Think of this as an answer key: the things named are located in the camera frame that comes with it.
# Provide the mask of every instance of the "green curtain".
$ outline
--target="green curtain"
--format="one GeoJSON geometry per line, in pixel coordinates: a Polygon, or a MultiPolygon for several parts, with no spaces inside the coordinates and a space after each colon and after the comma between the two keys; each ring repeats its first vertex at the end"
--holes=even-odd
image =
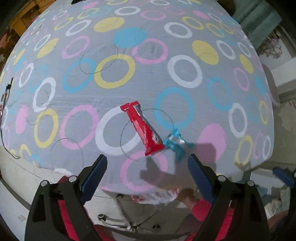
{"type": "Polygon", "coordinates": [[[233,18],[257,49],[280,24],[281,16],[265,0],[234,0],[233,18]]]}

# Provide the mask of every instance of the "pink sleeve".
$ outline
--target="pink sleeve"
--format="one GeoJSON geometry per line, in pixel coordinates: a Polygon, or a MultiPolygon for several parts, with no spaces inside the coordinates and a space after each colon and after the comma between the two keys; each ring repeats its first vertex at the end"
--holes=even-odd
{"type": "MultiPolygon", "coordinates": [[[[201,199],[193,206],[191,213],[198,221],[203,222],[207,217],[211,207],[212,207],[211,204],[201,199]]],[[[220,231],[218,233],[218,236],[216,238],[216,241],[219,241],[225,238],[232,220],[233,212],[234,212],[234,209],[229,207],[226,212],[220,231]]]]}

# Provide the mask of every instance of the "table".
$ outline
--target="table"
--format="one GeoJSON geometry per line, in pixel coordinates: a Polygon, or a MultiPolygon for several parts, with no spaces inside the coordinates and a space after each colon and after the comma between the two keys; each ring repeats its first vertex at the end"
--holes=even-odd
{"type": "Polygon", "coordinates": [[[274,146],[270,91],[259,58],[210,0],[57,0],[22,35],[1,74],[14,77],[3,115],[5,146],[35,165],[77,175],[108,158],[101,188],[154,193],[193,184],[187,156],[231,176],[274,146]],[[139,101],[164,140],[194,143],[145,157],[120,106],[139,101]]]}

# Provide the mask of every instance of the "blue gripper pad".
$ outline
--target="blue gripper pad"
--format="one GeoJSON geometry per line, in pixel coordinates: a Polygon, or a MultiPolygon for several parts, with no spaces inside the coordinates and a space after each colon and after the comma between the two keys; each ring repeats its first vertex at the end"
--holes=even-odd
{"type": "Polygon", "coordinates": [[[272,173],[281,179],[287,186],[293,188],[295,185],[295,180],[292,176],[292,172],[288,169],[283,170],[280,167],[275,167],[272,170],[272,173]]]}
{"type": "Polygon", "coordinates": [[[85,204],[85,202],[90,201],[94,192],[98,188],[100,181],[103,178],[103,175],[107,169],[107,157],[102,155],[99,157],[97,164],[93,167],[83,184],[81,185],[81,204],[85,204]]]}
{"type": "Polygon", "coordinates": [[[213,204],[215,201],[215,197],[213,195],[213,186],[192,155],[188,157],[187,165],[188,170],[190,171],[191,176],[198,187],[198,190],[202,194],[203,199],[208,201],[210,204],[213,204]]]}

